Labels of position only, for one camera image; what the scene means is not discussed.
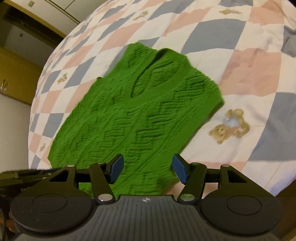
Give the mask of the white wardrobe with panels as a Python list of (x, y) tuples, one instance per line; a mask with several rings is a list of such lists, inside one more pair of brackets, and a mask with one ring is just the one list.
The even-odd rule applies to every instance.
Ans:
[(105, 1), (14, 0), (5, 3), (65, 37)]

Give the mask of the wooden cabinet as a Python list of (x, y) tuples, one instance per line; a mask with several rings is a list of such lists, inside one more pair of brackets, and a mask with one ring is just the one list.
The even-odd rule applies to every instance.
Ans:
[(63, 37), (1, 1), (1, 94), (31, 104), (43, 67)]

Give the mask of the green knitted vest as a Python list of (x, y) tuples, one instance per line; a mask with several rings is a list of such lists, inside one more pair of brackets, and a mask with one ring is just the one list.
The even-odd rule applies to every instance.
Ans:
[(122, 154), (116, 196), (163, 194), (177, 180), (173, 155), (222, 104), (217, 84), (185, 55), (133, 43), (66, 118), (48, 159), (85, 169)]

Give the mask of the pink blue checkered quilt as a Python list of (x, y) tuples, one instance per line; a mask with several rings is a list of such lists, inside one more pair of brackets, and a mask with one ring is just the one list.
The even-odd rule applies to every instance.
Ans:
[(235, 167), (273, 195), (295, 180), (295, 7), (289, 1), (107, 1), (48, 58), (33, 100), (29, 161), (48, 169), (56, 132), (128, 44), (170, 48), (214, 80), (224, 106), (182, 151)]

